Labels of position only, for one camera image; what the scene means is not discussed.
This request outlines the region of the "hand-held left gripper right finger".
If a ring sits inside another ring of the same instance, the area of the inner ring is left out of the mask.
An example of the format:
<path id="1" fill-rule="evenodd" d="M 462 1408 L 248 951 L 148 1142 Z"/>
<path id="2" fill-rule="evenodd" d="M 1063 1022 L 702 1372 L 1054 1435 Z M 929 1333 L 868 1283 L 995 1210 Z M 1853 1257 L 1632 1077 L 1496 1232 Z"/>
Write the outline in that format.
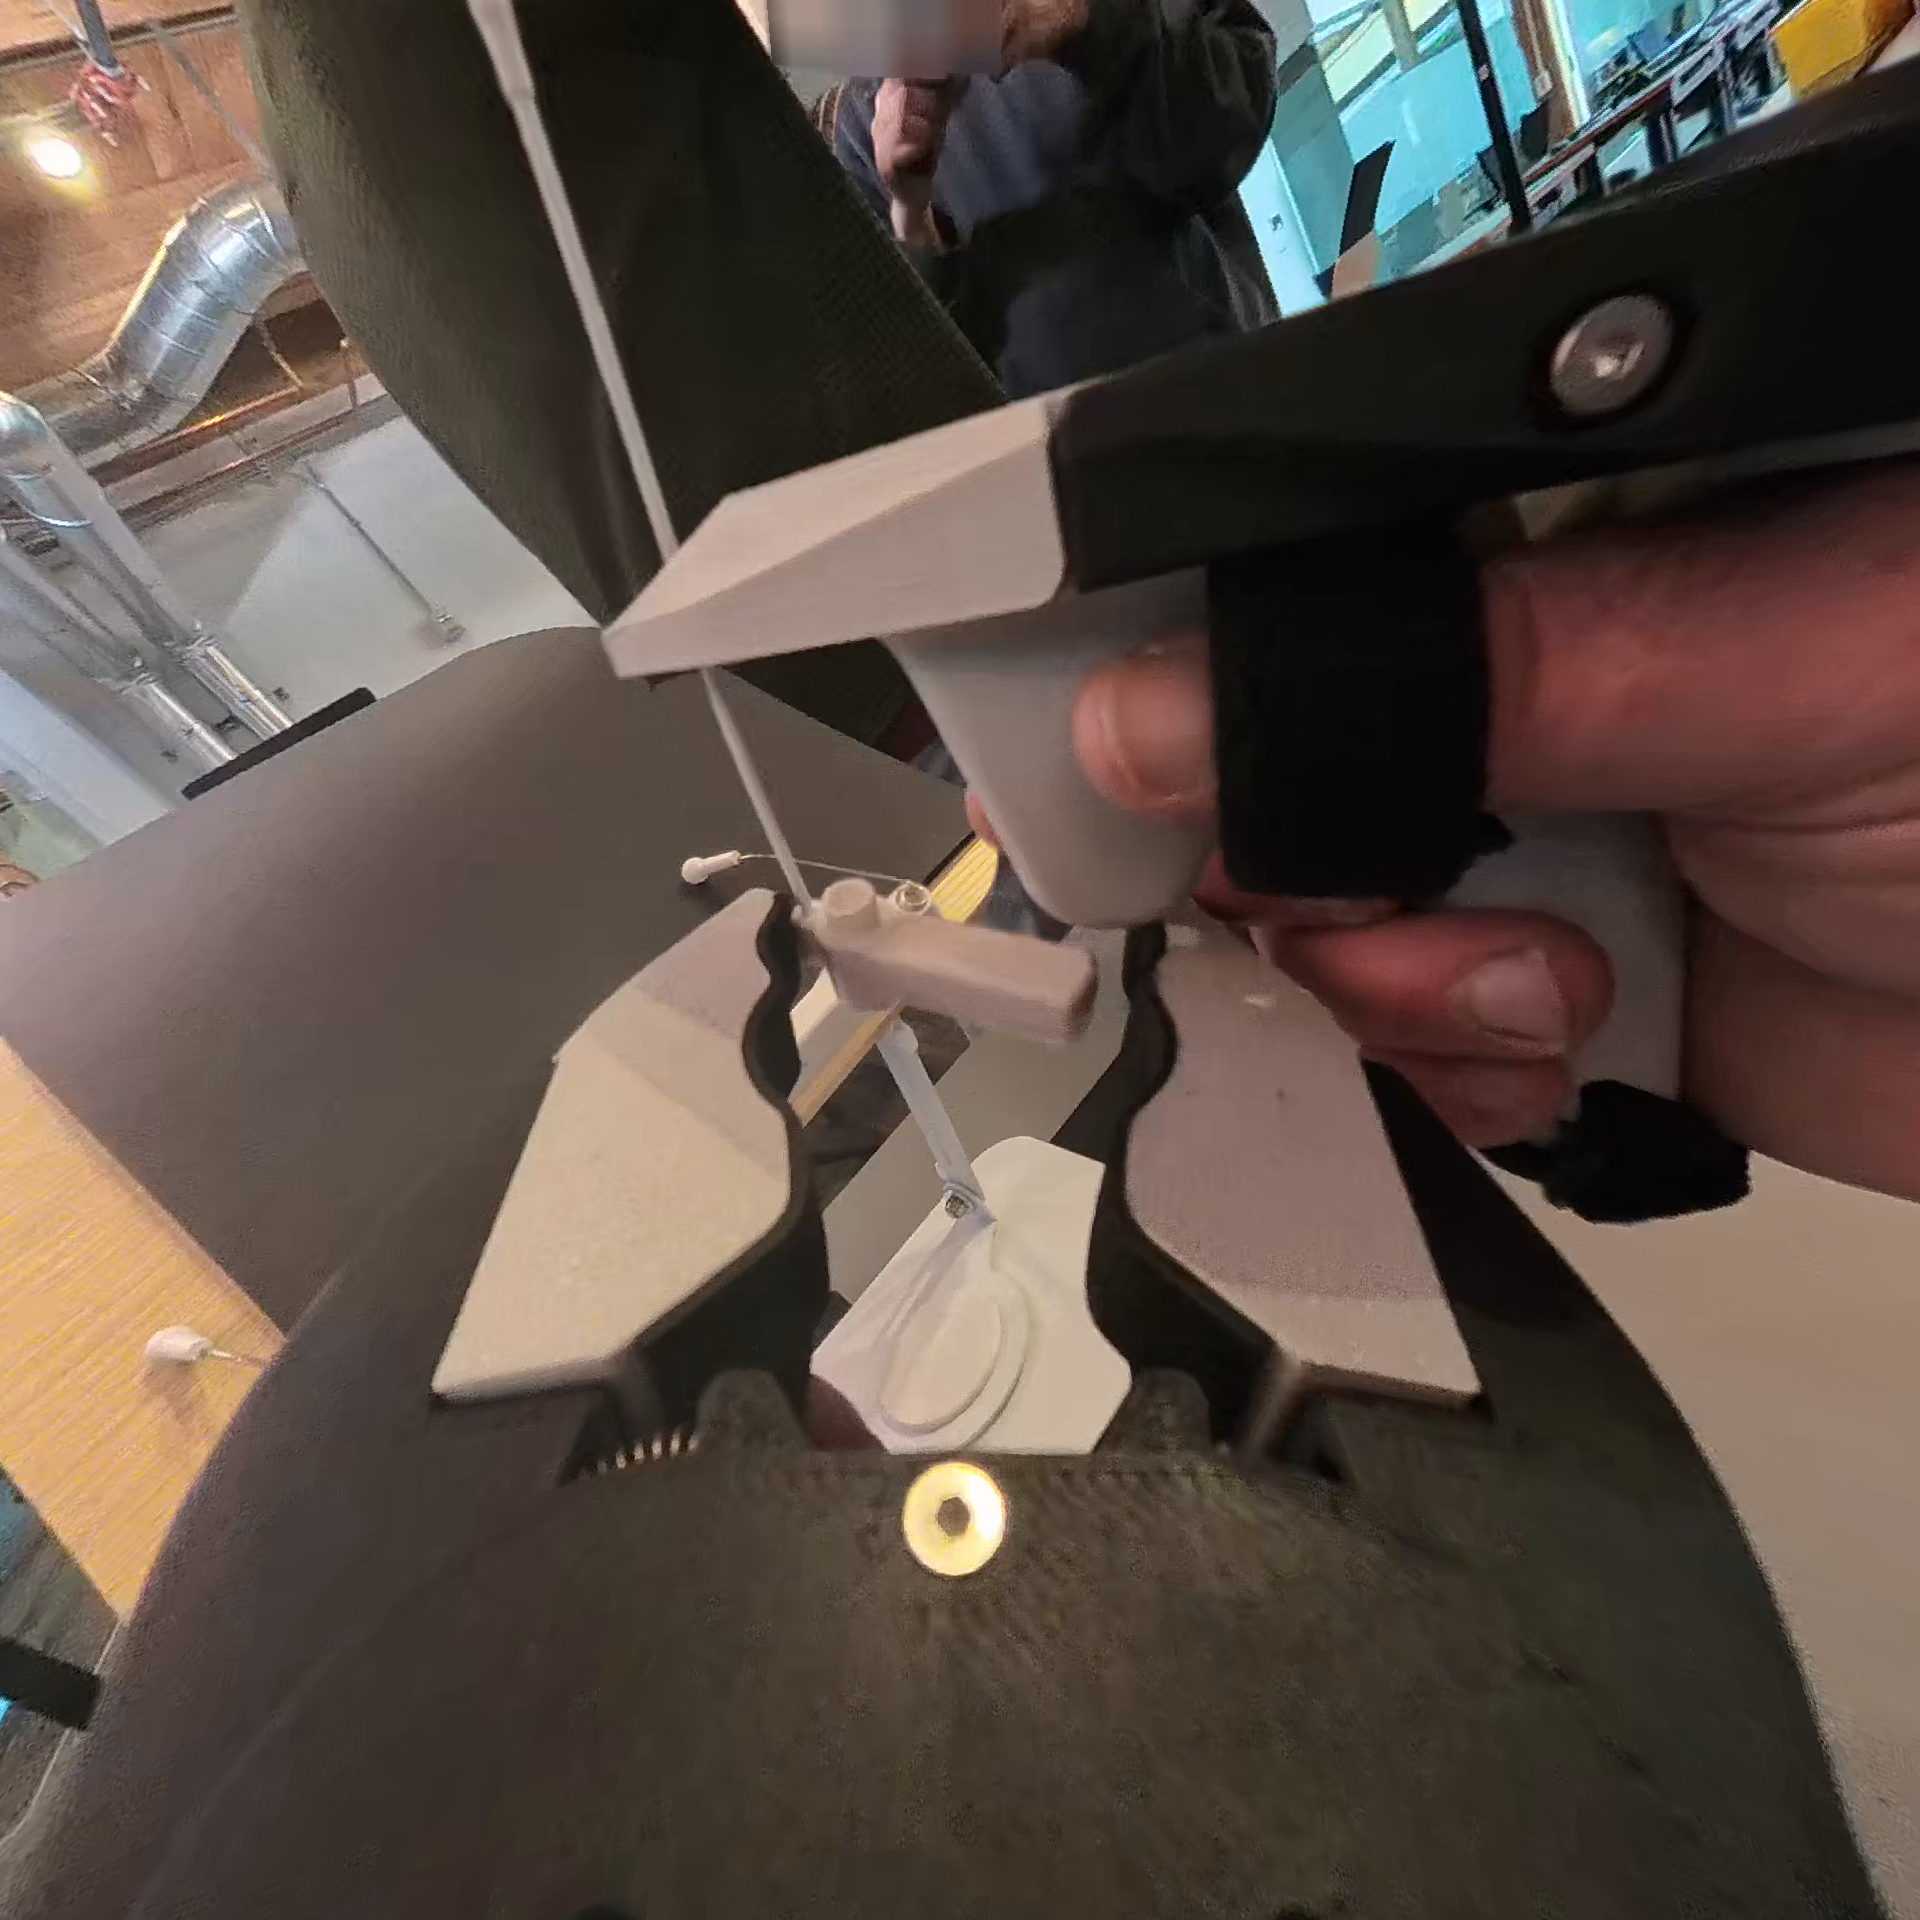
<path id="1" fill-rule="evenodd" d="M 1213 1408 L 1471 1408 L 1478 1360 L 1341 1022 L 1226 926 L 1122 956 L 1117 1142 L 1090 1318 Z"/>

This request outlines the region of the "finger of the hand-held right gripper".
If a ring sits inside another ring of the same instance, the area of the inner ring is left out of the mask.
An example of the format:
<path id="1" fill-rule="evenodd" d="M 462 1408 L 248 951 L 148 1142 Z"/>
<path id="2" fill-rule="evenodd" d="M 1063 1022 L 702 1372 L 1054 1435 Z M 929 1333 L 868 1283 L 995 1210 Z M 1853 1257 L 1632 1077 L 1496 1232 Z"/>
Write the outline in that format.
<path id="1" fill-rule="evenodd" d="M 1071 581 L 1071 394 L 733 491 L 603 630 L 621 678 L 773 661 L 1028 614 Z"/>

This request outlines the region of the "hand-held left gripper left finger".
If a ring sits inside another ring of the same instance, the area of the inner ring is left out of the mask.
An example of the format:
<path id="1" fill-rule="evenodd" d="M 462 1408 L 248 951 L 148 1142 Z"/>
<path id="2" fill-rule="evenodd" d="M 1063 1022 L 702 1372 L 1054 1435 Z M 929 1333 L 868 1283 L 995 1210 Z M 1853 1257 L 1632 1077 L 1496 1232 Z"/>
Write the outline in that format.
<path id="1" fill-rule="evenodd" d="M 806 1227 L 794 899 L 739 892 L 556 1051 L 467 1300 L 440 1403 L 615 1386 Z"/>

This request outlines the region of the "person's right hand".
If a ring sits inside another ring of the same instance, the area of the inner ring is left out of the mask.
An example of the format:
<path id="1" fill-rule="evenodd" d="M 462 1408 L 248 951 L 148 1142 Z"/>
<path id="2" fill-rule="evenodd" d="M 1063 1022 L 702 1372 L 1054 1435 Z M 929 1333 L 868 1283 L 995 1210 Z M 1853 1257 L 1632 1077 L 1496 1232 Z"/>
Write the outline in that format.
<path id="1" fill-rule="evenodd" d="M 1657 816 L 1694 886 L 1690 1101 L 1804 1176 L 1920 1196 L 1920 478 L 1788 478 L 1479 570 L 1492 809 Z M 1545 1142 L 1612 1011 L 1514 910 L 1202 902 L 1471 1149 Z"/>

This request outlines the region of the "black wood-rimmed board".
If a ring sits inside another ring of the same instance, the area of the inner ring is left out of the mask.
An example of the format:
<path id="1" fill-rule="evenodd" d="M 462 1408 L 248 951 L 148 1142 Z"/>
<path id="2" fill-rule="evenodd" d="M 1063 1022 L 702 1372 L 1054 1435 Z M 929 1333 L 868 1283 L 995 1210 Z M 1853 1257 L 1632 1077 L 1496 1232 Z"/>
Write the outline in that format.
<path id="1" fill-rule="evenodd" d="M 520 636 L 4 902 L 4 1478 L 119 1617 L 248 1372 L 761 854 L 699 684 Z"/>

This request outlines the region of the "silver ventilation duct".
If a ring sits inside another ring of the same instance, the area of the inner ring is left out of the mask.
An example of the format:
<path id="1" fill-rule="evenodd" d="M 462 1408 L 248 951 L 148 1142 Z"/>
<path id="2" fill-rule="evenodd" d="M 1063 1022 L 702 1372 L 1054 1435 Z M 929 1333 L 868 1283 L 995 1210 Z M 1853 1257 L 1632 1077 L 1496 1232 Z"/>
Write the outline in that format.
<path id="1" fill-rule="evenodd" d="M 72 636 L 91 636 L 99 658 L 124 658 L 109 665 L 124 700 L 148 712 L 167 755 L 193 770 L 229 768 L 234 747 L 178 700 L 178 684 L 210 693 L 248 747 L 288 735 L 292 712 L 167 581 L 105 496 L 99 466 L 167 443 L 207 402 L 266 299 L 304 270 L 295 222 L 273 178 L 218 187 L 167 235 L 124 325 L 91 359 L 0 395 L 4 496 L 105 588 L 131 636 L 63 603 L 33 568 L 13 578 L 71 618 Z"/>

